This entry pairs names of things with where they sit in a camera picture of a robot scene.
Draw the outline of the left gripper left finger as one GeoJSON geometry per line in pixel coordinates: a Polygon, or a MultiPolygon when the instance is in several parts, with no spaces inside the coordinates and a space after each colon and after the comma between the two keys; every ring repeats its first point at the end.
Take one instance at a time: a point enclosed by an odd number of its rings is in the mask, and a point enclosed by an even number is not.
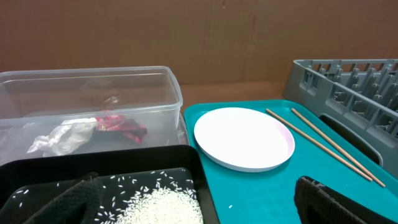
{"type": "Polygon", "coordinates": [[[94,223],[104,195],[103,183],[96,172],[74,180],[63,192],[50,192],[34,199],[25,223],[94,223]]]}

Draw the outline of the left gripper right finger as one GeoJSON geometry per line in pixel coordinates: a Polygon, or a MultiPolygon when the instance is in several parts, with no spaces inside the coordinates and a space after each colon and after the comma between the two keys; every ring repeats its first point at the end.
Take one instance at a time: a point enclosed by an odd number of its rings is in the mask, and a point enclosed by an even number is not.
{"type": "Polygon", "coordinates": [[[296,181],[294,203],[302,224],[397,224],[308,176],[296,181]]]}

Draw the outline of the white napkin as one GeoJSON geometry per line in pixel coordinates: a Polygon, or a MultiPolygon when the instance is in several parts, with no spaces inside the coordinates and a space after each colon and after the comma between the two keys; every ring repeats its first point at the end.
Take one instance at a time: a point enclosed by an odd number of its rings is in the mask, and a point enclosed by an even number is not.
{"type": "Polygon", "coordinates": [[[49,135],[37,136],[27,153],[42,151],[44,157],[71,154],[91,139],[97,124],[95,118],[63,121],[49,135]]]}

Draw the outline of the white rice pile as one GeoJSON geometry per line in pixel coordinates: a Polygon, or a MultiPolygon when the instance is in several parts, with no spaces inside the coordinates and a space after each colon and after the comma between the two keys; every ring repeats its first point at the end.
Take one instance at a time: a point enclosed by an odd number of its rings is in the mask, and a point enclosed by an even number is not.
{"type": "MultiPolygon", "coordinates": [[[[192,181],[183,189],[162,172],[100,177],[104,195],[94,223],[203,223],[192,181]]],[[[73,183],[46,183],[16,190],[1,210],[2,223],[25,223],[34,199],[63,192],[73,183]]]]}

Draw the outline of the red snack wrapper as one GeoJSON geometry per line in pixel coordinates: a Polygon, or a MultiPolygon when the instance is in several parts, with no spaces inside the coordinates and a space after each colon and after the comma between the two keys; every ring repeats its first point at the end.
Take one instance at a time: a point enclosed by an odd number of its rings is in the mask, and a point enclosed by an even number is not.
{"type": "Polygon", "coordinates": [[[147,135],[147,128],[134,119],[123,115],[98,116],[96,130],[102,133],[122,135],[135,143],[141,144],[147,135]]]}

